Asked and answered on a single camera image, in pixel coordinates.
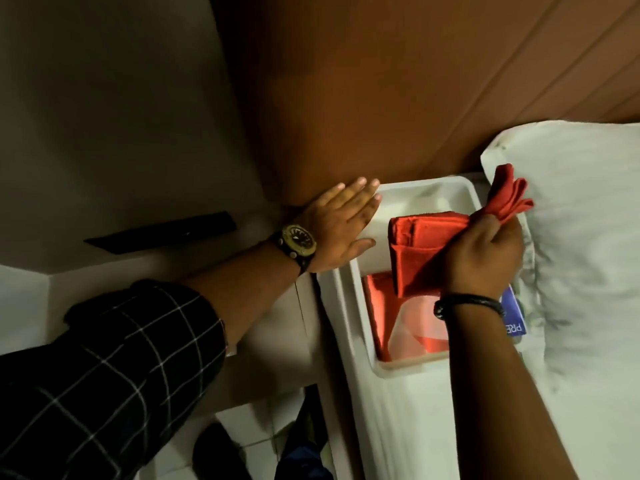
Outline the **flat red cloth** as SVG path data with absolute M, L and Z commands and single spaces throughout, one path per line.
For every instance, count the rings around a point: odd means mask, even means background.
M 391 272 L 362 279 L 378 360 L 387 368 L 433 362 L 449 354 L 449 337 L 434 307 L 439 293 L 399 298 Z

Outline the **red cloth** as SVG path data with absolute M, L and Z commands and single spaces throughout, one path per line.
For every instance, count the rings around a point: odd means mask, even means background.
M 387 368 L 433 362 L 449 354 L 449 337 L 434 307 L 439 293 L 399 298 L 391 272 L 362 279 L 378 360 Z
M 445 252 L 457 236 L 485 215 L 501 224 L 534 207 L 526 198 L 528 181 L 515 177 L 512 164 L 495 169 L 489 200 L 471 215 L 454 211 L 394 217 L 388 223 L 388 245 L 394 290 L 398 298 L 439 292 L 444 281 Z

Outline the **dark blue trouser leg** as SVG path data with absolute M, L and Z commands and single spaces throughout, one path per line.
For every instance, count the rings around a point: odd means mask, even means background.
M 305 398 L 278 462 L 274 480 L 334 480 L 321 452 L 328 433 L 316 385 L 305 388 Z

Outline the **person's right forearm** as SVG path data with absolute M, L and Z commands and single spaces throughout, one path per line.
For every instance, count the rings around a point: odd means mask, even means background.
M 456 305 L 445 323 L 460 480 L 579 480 L 501 316 Z

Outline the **flat black remote control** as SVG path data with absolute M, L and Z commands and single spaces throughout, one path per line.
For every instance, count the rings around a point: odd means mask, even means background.
M 235 220 L 222 211 L 140 226 L 84 242 L 112 255 L 124 255 L 218 237 L 236 230 Z

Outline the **white plastic tray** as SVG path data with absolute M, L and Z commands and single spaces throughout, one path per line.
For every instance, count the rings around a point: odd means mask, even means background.
M 391 269 L 387 236 L 391 218 L 445 210 L 471 214 L 484 205 L 489 187 L 482 173 L 380 186 L 380 207 L 362 233 L 363 237 L 376 241 L 375 247 L 338 270 L 322 273 L 317 278 L 321 299 L 349 376 L 394 379 L 443 374 L 447 370 L 448 353 L 391 364 L 378 360 L 362 277 Z

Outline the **person's right hand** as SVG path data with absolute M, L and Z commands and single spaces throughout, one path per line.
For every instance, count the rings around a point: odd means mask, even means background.
M 452 294 L 498 300 L 522 267 L 522 243 L 471 240 L 468 228 L 447 247 L 441 297 Z

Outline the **black checked shirt sleeve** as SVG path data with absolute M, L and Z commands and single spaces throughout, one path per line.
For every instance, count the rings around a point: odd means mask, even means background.
M 133 480 L 218 375 L 225 327 L 185 285 L 142 280 L 0 355 L 0 480 Z

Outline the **person's left hand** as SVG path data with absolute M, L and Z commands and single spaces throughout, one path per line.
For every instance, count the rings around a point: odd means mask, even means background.
M 356 180 L 368 179 L 359 177 Z M 316 255 L 308 267 L 309 273 L 324 273 L 347 264 L 349 261 L 344 261 L 342 254 L 350 243 L 360 239 L 359 235 L 374 217 L 345 217 L 342 214 L 344 191 L 352 183 L 346 184 L 331 201 L 317 201 L 316 198 L 292 221 L 308 230 L 317 243 Z

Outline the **white pillow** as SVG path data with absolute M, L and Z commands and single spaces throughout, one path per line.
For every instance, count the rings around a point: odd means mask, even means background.
M 640 399 L 640 122 L 528 123 L 481 162 L 528 182 L 521 283 L 549 382 Z

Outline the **black shoe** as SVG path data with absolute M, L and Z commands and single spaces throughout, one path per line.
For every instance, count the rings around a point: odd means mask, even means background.
M 191 467 L 197 480 L 252 480 L 240 448 L 219 422 L 198 436 Z

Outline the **black and gold wristwatch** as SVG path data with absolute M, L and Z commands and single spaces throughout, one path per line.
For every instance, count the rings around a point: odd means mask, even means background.
M 316 255 L 316 240 L 308 230 L 297 224 L 286 225 L 276 231 L 269 237 L 269 242 L 298 265 L 299 276 L 307 272 Z

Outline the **white bed sheet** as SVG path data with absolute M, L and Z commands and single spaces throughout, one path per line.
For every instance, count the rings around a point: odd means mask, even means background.
M 528 334 L 516 348 L 580 480 L 640 480 L 640 371 L 551 372 L 542 317 L 523 304 Z M 394 379 L 346 375 L 367 480 L 459 479 L 449 365 Z

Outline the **person's left forearm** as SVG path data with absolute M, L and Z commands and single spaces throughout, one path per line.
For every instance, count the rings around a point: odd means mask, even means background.
M 299 275 L 294 259 L 274 243 L 263 241 L 188 276 L 181 284 L 209 302 L 224 325 L 228 345 L 236 346 Z

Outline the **blue card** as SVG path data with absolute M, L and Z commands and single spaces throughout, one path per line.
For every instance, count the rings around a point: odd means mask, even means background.
M 499 302 L 503 310 L 502 321 L 508 336 L 514 340 L 521 340 L 527 334 L 527 329 L 524 315 L 512 286 L 504 291 Z

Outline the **brown wooden headboard panel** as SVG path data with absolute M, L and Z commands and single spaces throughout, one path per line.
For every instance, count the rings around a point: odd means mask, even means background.
M 269 200 L 473 171 L 501 131 L 640 121 L 640 0 L 210 0 Z

